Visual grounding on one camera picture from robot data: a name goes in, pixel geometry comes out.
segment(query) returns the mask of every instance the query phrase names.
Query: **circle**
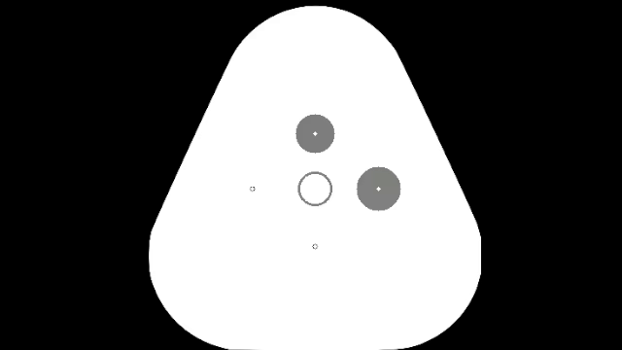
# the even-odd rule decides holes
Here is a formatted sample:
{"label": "circle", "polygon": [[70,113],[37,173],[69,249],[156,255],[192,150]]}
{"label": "circle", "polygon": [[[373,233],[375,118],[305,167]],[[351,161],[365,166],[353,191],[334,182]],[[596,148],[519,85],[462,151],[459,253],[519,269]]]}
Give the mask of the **circle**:
{"label": "circle", "polygon": [[[313,175],[320,175],[324,180],[326,180],[326,182],[328,183],[328,195],[326,196],[326,198],[324,200],[314,200],[314,201],[310,201],[307,199],[312,199],[312,198],[306,198],[301,191],[301,187],[302,187],[302,183],[304,182],[304,179],[306,179],[309,176],[313,176]],[[311,206],[320,206],[326,202],[328,202],[328,200],[330,199],[330,196],[332,195],[332,183],[330,182],[330,179],[328,178],[328,176],[326,176],[325,174],[319,172],[319,171],[311,171],[310,173],[305,174],[302,179],[300,179],[300,182],[298,182],[298,195],[300,196],[300,199],[302,199],[303,202],[311,205]]]}
{"label": "circle", "polygon": [[326,117],[320,115],[307,116],[298,123],[295,138],[304,151],[320,153],[332,145],[334,127]]}
{"label": "circle", "polygon": [[399,179],[385,167],[367,169],[359,178],[357,195],[361,203],[371,210],[387,210],[399,199]]}

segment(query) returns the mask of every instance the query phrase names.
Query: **small black circle outline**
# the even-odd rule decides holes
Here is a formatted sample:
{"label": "small black circle outline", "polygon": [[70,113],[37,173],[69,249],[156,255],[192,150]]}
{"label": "small black circle outline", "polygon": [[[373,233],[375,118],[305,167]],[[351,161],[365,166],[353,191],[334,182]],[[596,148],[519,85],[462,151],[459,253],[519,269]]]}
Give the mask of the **small black circle outline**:
{"label": "small black circle outline", "polygon": [[[322,175],[324,176],[325,179],[327,179],[328,181],[328,185],[330,186],[330,193],[328,194],[328,197],[326,199],[324,199],[324,201],[322,203],[319,204],[313,204],[313,203],[309,203],[308,201],[306,201],[303,197],[302,197],[302,193],[300,193],[300,185],[302,185],[302,182],[304,181],[304,179],[309,176],[309,175],[313,175],[313,174],[318,174],[318,175]],[[328,178],[328,176],[326,176],[324,173],[321,173],[319,171],[311,171],[309,173],[307,173],[306,175],[304,175],[302,177],[302,179],[300,179],[300,182],[298,182],[298,196],[300,196],[300,199],[302,199],[303,202],[311,205],[311,206],[320,206],[326,202],[328,202],[328,200],[330,199],[330,196],[332,195],[332,182],[330,181],[330,179]]]}

